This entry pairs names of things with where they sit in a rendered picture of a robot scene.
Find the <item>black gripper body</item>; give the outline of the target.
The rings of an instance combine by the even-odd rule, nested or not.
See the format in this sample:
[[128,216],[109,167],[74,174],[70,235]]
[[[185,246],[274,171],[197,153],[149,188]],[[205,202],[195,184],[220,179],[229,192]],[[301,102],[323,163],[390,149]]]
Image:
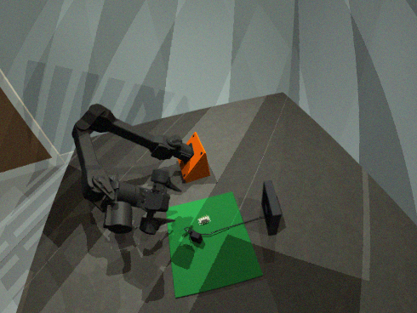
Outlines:
[[[163,168],[157,168],[152,171],[151,174],[151,181],[158,184],[166,184],[169,180],[169,171]],[[143,187],[139,187],[135,185],[135,195],[134,201],[130,204],[133,207],[140,207],[141,203],[145,202],[145,196],[143,196],[142,191],[151,191],[150,189],[146,189]],[[142,217],[140,222],[140,230],[149,235],[155,235],[157,232],[157,221],[153,219],[154,213],[147,212],[146,218]]]

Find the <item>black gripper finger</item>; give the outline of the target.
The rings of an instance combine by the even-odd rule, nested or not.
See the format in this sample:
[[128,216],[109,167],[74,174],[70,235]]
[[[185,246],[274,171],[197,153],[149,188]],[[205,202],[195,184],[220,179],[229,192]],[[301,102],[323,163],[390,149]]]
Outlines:
[[168,188],[170,188],[170,189],[173,189],[173,190],[175,190],[175,191],[179,191],[179,192],[181,192],[181,190],[179,190],[177,187],[175,187],[175,186],[172,184],[171,179],[170,179],[170,176],[169,176],[169,180],[168,180],[168,182],[166,182],[166,184],[162,183],[162,185],[166,185],[166,187],[168,187]]
[[157,230],[159,230],[159,227],[161,225],[164,225],[170,222],[175,222],[174,219],[162,219],[162,218],[153,218],[153,219],[157,221],[157,225],[158,225]]

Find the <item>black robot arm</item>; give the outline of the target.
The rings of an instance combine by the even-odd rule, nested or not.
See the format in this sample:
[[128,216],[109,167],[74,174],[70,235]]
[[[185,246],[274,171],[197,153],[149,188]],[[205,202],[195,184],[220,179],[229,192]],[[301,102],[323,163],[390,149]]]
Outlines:
[[[72,137],[77,149],[79,164],[82,169],[83,197],[91,201],[102,213],[105,213],[103,228],[113,233],[129,233],[132,227],[133,211],[130,204],[134,201],[135,186],[118,181],[118,174],[108,178],[96,159],[90,134],[112,133],[133,143],[143,145],[151,156],[166,160],[174,156],[186,164],[194,155],[192,143],[182,143],[179,135],[150,135],[137,127],[129,125],[100,104],[91,105],[79,119],[72,130]],[[140,207],[149,213],[166,212],[169,209],[170,195],[166,185],[153,183],[151,191],[142,191],[145,202]],[[106,195],[103,200],[102,197]]]

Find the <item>green circuit board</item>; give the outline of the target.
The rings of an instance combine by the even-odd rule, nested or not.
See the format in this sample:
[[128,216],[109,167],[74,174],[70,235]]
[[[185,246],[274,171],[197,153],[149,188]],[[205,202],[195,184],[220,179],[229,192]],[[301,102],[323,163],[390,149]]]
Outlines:
[[[176,298],[263,276],[233,192],[170,207],[166,216],[175,220],[168,233]],[[187,226],[216,232],[196,243]]]

